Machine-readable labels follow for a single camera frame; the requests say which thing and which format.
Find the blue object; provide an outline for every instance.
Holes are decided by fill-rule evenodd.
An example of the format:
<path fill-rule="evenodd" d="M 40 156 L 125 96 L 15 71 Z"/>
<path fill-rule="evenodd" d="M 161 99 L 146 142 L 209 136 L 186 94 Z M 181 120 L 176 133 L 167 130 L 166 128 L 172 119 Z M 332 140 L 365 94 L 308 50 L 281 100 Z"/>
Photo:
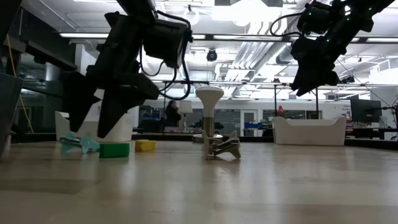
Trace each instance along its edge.
<path fill-rule="evenodd" d="M 262 126 L 262 123 L 257 123 L 257 124 L 252 124 L 250 122 L 245 122 L 244 123 L 244 128 L 260 128 Z"/>
<path fill-rule="evenodd" d="M 74 147 L 81 148 L 81 152 L 86 154 L 89 150 L 100 150 L 100 144 L 92 140 L 89 133 L 83 138 L 76 137 L 72 132 L 69 132 L 65 137 L 60 138 L 61 152 L 67 152 Z"/>

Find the pole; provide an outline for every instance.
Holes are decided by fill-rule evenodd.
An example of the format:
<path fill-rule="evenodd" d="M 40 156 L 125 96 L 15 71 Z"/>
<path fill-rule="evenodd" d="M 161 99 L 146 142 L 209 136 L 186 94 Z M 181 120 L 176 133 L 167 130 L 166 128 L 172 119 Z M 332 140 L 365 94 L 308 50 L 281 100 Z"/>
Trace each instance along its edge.
<path fill-rule="evenodd" d="M 274 85 L 274 101 L 275 101 L 275 116 L 277 116 L 278 109 L 276 107 L 276 85 Z"/>
<path fill-rule="evenodd" d="M 317 99 L 317 119 L 319 118 L 319 99 L 318 99 L 318 87 L 315 89 L 315 97 Z"/>
<path fill-rule="evenodd" d="M 164 95 L 166 95 L 166 82 L 164 83 Z M 166 97 L 164 97 L 164 99 L 163 99 L 163 128 L 162 128 L 162 133 L 163 133 L 163 135 L 164 135 L 164 126 L 165 126 L 165 123 L 166 123 L 166 120 L 165 120 L 165 115 L 166 114 Z"/>

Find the person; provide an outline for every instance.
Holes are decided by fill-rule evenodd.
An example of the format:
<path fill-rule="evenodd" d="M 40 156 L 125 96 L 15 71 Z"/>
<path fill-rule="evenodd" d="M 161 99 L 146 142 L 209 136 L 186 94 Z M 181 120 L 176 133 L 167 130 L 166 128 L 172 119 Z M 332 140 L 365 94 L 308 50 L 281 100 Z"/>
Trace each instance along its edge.
<path fill-rule="evenodd" d="M 181 115 L 178 113 L 178 107 L 175 100 L 170 100 L 166 107 L 166 122 L 168 126 L 178 127 Z"/>

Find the lamp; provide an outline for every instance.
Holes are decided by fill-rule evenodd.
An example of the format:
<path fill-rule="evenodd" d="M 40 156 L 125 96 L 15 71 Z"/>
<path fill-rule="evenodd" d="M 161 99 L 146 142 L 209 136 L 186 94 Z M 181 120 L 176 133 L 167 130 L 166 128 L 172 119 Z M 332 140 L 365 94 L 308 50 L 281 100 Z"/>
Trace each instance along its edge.
<path fill-rule="evenodd" d="M 223 97 L 224 90 L 214 86 L 203 86 L 197 88 L 195 93 L 203 103 L 203 130 L 212 138 L 214 135 L 214 108 L 218 100 Z"/>
<path fill-rule="evenodd" d="M 180 106 L 178 107 L 178 112 L 182 114 L 182 120 L 180 121 L 180 129 L 184 132 L 187 130 L 186 115 L 187 113 L 192 113 L 192 102 L 189 100 L 181 100 Z"/>

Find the table surface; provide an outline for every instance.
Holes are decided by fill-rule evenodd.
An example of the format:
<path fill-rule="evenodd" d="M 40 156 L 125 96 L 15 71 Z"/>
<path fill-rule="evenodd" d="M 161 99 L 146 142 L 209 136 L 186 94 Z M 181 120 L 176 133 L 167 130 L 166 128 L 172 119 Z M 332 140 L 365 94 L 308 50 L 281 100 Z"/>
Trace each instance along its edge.
<path fill-rule="evenodd" d="M 0 223 L 361 223 L 398 221 L 398 154 L 355 147 L 241 145 L 204 161 L 201 144 L 99 159 L 15 144 L 0 164 Z"/>

